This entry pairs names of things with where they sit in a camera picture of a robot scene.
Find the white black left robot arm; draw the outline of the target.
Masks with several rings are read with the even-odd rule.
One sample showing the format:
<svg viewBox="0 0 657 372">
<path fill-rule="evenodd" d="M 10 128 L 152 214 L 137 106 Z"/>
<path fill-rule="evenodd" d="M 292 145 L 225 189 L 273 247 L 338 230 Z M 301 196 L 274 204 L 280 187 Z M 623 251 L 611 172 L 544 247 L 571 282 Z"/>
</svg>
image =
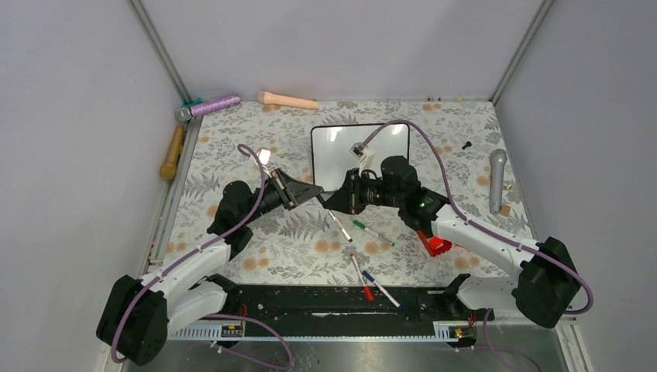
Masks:
<svg viewBox="0 0 657 372">
<path fill-rule="evenodd" d="M 154 272 L 139 278 L 125 275 L 113 284 L 96 337 L 110 346 L 115 362 L 143 366 L 163 349 L 169 335 L 192 322 L 213 313 L 233 317 L 239 296 L 207 275 L 244 250 L 253 236 L 249 223 L 279 207 L 296 208 L 323 191 L 280 168 L 263 173 L 255 190 L 244 181 L 227 184 L 214 221 L 196 248 Z"/>
</svg>

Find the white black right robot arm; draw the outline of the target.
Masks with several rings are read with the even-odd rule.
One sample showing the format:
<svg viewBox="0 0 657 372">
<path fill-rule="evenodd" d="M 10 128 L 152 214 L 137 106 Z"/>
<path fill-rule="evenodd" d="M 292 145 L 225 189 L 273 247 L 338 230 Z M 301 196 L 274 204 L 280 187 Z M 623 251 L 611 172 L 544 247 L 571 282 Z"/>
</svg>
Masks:
<svg viewBox="0 0 657 372">
<path fill-rule="evenodd" d="M 446 196 L 421 185 L 403 156 L 386 158 L 380 177 L 353 168 L 322 206 L 358 215 L 369 205 L 396 208 L 404 224 L 426 238 L 438 237 L 466 248 L 501 269 L 508 280 L 461 276 L 444 299 L 445 311 L 464 319 L 474 309 L 517 310 L 538 326 L 551 329 L 583 287 L 583 279 L 560 240 L 520 239 L 479 219 L 469 218 Z"/>
</svg>

